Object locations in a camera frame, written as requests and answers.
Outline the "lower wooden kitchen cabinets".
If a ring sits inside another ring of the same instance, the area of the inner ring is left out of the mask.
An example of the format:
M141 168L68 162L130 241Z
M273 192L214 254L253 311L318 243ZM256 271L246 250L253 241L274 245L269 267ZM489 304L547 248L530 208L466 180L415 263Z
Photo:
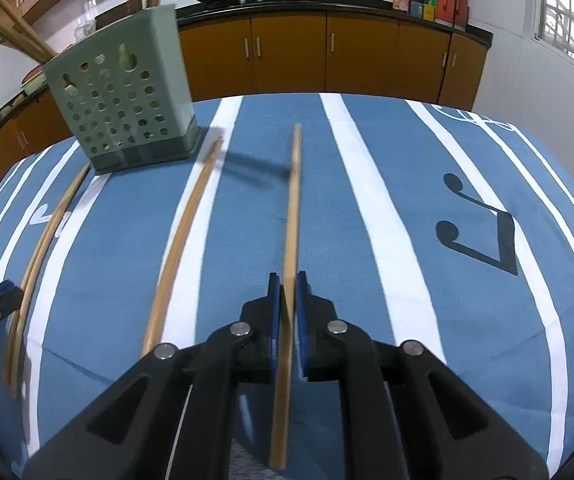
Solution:
M463 32L401 12L323 4L176 15L176 24L193 104L330 91L470 110L493 42L472 25ZM15 162L68 138L77 139L47 84L0 123L0 181Z

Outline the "blue white striped tablecloth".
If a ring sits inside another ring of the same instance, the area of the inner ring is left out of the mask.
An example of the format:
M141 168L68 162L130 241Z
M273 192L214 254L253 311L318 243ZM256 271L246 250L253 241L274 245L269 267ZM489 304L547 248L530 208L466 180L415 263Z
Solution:
M574 182L528 131L439 105L277 94L200 103L220 140L163 336L204 341L283 266L293 129L299 266L376 340L421 341L556 471L574 451ZM0 185L0 281L19 281L81 177L37 279L22 392L2 382L14 471L140 357L200 159L95 176L77 141Z

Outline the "green perforated utensil holder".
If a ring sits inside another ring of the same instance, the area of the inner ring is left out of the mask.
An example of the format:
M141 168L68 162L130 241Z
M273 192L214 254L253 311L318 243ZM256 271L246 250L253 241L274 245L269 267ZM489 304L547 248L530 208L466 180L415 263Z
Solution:
M97 174L195 154L201 129L171 4L93 32L42 72Z

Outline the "chopstick bundle left in holder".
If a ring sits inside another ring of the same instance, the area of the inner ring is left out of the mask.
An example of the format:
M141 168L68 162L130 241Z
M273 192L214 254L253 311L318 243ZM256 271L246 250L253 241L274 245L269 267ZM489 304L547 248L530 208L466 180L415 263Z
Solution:
M145 8L159 6L160 0L146 0ZM7 40L23 54L28 55L36 62L44 65L57 56L57 52L50 47L42 37L18 14L7 0L0 0L0 7L8 18L17 26L7 26L0 20L0 36ZM138 0L128 0L128 15L131 16L140 12L142 8Z

